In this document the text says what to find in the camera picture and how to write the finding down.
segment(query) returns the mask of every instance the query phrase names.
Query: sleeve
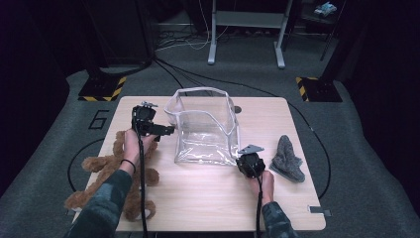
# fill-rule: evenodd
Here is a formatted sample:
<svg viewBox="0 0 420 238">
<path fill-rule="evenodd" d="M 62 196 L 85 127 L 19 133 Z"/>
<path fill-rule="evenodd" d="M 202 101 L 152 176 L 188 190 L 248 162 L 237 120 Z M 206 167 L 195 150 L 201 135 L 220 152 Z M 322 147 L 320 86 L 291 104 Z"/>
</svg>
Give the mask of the sleeve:
<svg viewBox="0 0 420 238">
<path fill-rule="evenodd" d="M 299 237 L 293 230 L 290 220 L 277 202 L 269 202 L 262 207 L 265 233 L 269 238 Z"/>
<path fill-rule="evenodd" d="M 64 237 L 113 237 L 132 178 L 124 171 L 111 174 L 83 207 Z"/>
</svg>

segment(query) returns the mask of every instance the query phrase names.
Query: light wooden tabletop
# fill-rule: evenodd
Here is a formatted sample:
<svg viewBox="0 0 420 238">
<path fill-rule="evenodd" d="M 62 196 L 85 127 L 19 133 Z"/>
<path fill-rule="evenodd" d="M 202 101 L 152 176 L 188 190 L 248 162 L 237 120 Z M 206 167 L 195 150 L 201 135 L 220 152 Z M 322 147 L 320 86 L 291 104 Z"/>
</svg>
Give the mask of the light wooden tabletop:
<svg viewBox="0 0 420 238">
<path fill-rule="evenodd" d="M 126 96 L 111 122 L 99 156 L 112 155 L 112 145 L 118 131 L 131 127 L 133 107 L 148 101 L 157 104 L 154 123 L 168 126 L 163 111 L 168 96 Z M 211 100 L 209 97 L 189 97 L 188 100 Z M 308 211 L 308 205 L 319 206 L 312 177 L 287 102 L 278 97 L 232 97 L 242 108 L 237 114 L 241 147 L 249 144 L 264 148 L 259 152 L 266 169 L 274 157 L 277 143 L 287 135 L 294 153 L 303 160 L 300 169 L 305 182 L 295 183 L 274 174 L 274 199 L 289 217 L 295 230 L 322 230 L 326 226 L 322 214 Z M 157 214 L 148 220 L 150 231 L 255 231 L 257 198 L 237 167 L 174 162 L 177 131 L 162 136 L 153 161 L 147 166 L 159 172 L 159 183 L 147 187 L 147 199 L 157 206 Z M 96 180 L 92 174 L 88 185 Z M 118 231 L 141 231 L 142 221 L 129 222 L 121 217 Z"/>
</svg>

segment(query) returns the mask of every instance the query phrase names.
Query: plush toy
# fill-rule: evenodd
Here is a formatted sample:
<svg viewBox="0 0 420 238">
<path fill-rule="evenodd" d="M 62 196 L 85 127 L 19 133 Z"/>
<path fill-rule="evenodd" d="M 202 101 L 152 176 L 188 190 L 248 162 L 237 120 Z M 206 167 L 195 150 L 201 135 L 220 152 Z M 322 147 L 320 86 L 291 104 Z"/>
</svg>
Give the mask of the plush toy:
<svg viewBox="0 0 420 238">
<path fill-rule="evenodd" d="M 73 209 L 79 211 L 87 203 L 90 197 L 95 193 L 98 187 L 118 168 L 120 167 L 121 161 L 124 159 L 124 131 L 117 132 L 116 141 L 114 142 L 114 148 L 112 156 L 105 157 L 89 157 L 86 158 L 82 167 L 88 171 L 98 174 L 96 181 L 84 191 L 74 192 L 64 203 L 64 207 L 67 209 Z M 145 164 L 152 158 L 152 155 L 158 143 L 153 141 L 149 149 L 145 152 Z M 139 167 L 136 168 L 136 172 L 133 174 L 133 184 L 127 194 L 126 201 L 124 203 L 123 212 L 125 217 L 130 221 L 141 219 L 141 194 L 140 194 L 140 172 Z M 156 185 L 158 184 L 158 172 L 154 169 L 145 169 L 145 184 Z M 156 206 L 151 200 L 145 201 L 145 216 L 147 219 L 152 218 L 156 213 Z"/>
</svg>

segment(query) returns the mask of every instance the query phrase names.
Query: clear plastic bin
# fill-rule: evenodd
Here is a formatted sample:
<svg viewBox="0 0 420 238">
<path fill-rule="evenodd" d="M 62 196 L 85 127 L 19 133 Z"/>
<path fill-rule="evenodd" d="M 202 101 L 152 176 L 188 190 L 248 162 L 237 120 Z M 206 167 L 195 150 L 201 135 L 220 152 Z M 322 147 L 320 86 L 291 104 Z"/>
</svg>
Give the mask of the clear plastic bin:
<svg viewBox="0 0 420 238">
<path fill-rule="evenodd" d="M 176 163 L 236 165 L 239 124 L 227 92 L 212 87 L 179 89 L 164 111 L 178 131 Z"/>
</svg>

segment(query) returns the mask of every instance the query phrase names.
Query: black curtain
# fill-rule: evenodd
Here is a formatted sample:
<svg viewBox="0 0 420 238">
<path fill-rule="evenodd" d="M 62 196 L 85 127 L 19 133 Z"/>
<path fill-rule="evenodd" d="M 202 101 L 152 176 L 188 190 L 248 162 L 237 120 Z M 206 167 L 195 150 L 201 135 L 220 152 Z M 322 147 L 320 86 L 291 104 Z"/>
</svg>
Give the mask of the black curtain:
<svg viewBox="0 0 420 238">
<path fill-rule="evenodd" d="M 69 46 L 46 34 L 44 23 L 58 24 L 58 15 L 37 16 L 30 5 L 22 0 L 0 2 L 0 194 L 31 157 L 64 105 L 69 92 L 66 75 L 80 68 L 63 68 L 60 61 L 65 58 L 57 58 L 54 52 L 65 52 Z M 65 28 L 60 32 L 57 36 L 65 38 Z M 76 56 L 68 56 L 68 62 L 73 60 Z"/>
<path fill-rule="evenodd" d="M 376 1 L 354 74 L 345 82 L 364 133 L 420 214 L 420 3 Z"/>
</svg>

